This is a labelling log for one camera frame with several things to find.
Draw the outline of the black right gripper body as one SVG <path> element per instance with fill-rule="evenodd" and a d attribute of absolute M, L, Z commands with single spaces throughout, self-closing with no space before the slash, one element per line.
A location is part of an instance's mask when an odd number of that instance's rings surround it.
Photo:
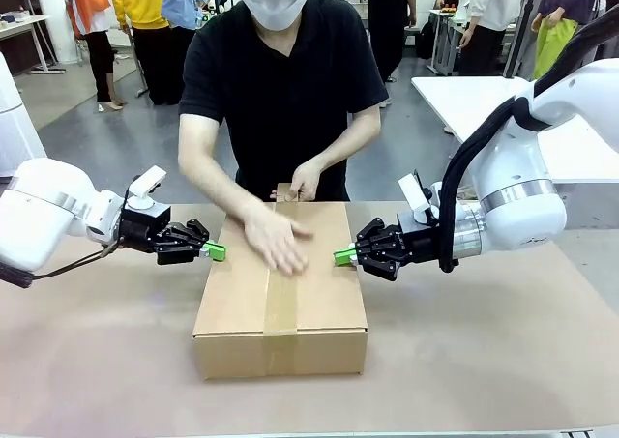
<path fill-rule="evenodd" d="M 439 258 L 439 220 L 428 211 L 422 212 L 421 217 L 422 221 L 418 222 L 413 212 L 398 213 L 405 263 L 425 263 Z"/>

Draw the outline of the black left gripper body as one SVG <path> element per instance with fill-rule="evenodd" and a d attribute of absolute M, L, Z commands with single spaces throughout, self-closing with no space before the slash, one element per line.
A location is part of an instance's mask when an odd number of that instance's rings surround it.
<path fill-rule="evenodd" d="M 153 253 L 155 237 L 165 230 L 171 219 L 171 207 L 154 204 L 146 210 L 136 210 L 127 206 L 123 209 L 118 241 L 122 248 L 130 248 L 145 253 Z"/>

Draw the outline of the person's right hand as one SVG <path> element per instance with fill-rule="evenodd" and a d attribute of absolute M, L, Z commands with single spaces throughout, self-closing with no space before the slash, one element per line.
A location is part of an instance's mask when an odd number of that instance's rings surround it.
<path fill-rule="evenodd" d="M 249 245 L 272 268 L 287 275 L 302 273 L 308 264 L 296 239 L 310 239 L 312 232 L 264 204 L 251 206 L 243 216 Z"/>

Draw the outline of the person's left hand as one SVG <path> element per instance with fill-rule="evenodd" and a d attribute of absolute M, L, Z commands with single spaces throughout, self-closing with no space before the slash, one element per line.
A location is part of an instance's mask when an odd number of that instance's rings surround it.
<path fill-rule="evenodd" d="M 322 167 L 315 160 L 298 166 L 293 173 L 286 199 L 300 202 L 313 201 L 316 198 L 321 172 Z"/>

